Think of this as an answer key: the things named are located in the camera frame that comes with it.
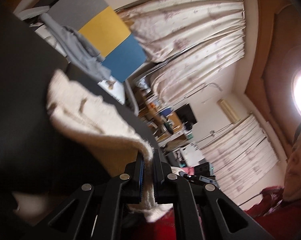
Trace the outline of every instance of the white curtain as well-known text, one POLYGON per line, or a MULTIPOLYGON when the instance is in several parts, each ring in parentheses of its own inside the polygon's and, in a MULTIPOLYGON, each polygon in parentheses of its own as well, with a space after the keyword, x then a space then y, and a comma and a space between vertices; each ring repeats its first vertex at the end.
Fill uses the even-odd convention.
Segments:
POLYGON ((151 76, 153 92, 173 103, 244 56, 243 12, 242 0, 152 0, 119 16, 153 62, 203 42, 151 76))
POLYGON ((253 115, 201 151, 212 163, 221 190, 230 199, 249 189, 278 162, 253 115))

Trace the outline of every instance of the white towel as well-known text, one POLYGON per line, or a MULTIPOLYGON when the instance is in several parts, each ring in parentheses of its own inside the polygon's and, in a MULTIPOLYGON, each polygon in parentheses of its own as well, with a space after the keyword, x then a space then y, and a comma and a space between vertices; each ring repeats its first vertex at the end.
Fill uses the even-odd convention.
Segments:
POLYGON ((125 166, 132 162, 129 161, 132 157, 126 154, 135 152, 135 158, 137 151, 142 153, 145 160, 142 202, 129 205, 131 210, 142 212, 148 222, 155 222, 173 207, 155 202, 153 149, 123 120, 114 105, 105 103, 102 96, 93 95, 80 83, 70 81, 63 71, 56 70, 48 88, 47 110, 52 125, 61 134, 86 146, 95 158, 102 159, 111 176, 119 175, 123 170, 118 173, 118 167, 112 169, 109 165, 118 164, 119 160, 119 165, 125 166))

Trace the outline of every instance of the cable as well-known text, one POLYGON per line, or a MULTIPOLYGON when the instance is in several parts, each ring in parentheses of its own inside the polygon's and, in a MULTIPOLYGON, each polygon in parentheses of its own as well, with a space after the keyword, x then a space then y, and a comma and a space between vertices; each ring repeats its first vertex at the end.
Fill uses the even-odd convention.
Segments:
POLYGON ((221 129, 219 129, 218 131, 216 131, 216 132, 214 132, 214 133, 211 133, 210 135, 207 135, 206 137, 204 137, 204 138, 202 138, 201 140, 197 141, 196 144, 197 144, 197 143, 200 143, 201 141, 203 141, 203 140, 205 140, 205 139, 207 139, 207 138, 209 138, 209 137, 211 137, 211 136, 213 136, 213 135, 216 134, 216 133, 220 133, 220 132, 224 131, 225 129, 227 129, 227 128, 230 127, 231 125, 232 125, 232 123, 230 123, 229 125, 227 125, 227 126, 221 128, 221 129))
POLYGON ((241 204, 238 205, 238 206, 240 207, 241 205, 244 205, 245 203, 247 203, 247 202, 250 201, 251 199, 257 197, 258 195, 260 195, 260 193, 256 194, 255 196, 251 197, 249 200, 246 200, 245 202, 241 203, 241 204))

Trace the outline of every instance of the red fabric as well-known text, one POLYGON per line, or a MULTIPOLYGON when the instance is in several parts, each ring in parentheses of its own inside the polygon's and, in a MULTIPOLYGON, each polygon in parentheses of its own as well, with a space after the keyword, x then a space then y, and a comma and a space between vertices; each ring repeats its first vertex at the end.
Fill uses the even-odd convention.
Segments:
POLYGON ((188 175, 194 175, 195 169, 194 167, 184 167, 182 168, 184 172, 186 172, 188 175))
MULTIPOLYGON (((292 240, 301 228, 301 200, 282 201, 283 189, 270 187, 262 192, 262 201, 246 211, 276 240, 292 240)), ((132 240, 176 240, 173 210, 155 223, 139 227, 132 240)))
POLYGON ((176 240, 174 211, 171 209, 155 223, 141 225, 132 240, 176 240))
POLYGON ((301 200, 285 202, 283 189, 262 191, 262 201, 246 211, 276 240, 291 240, 301 229, 301 200))

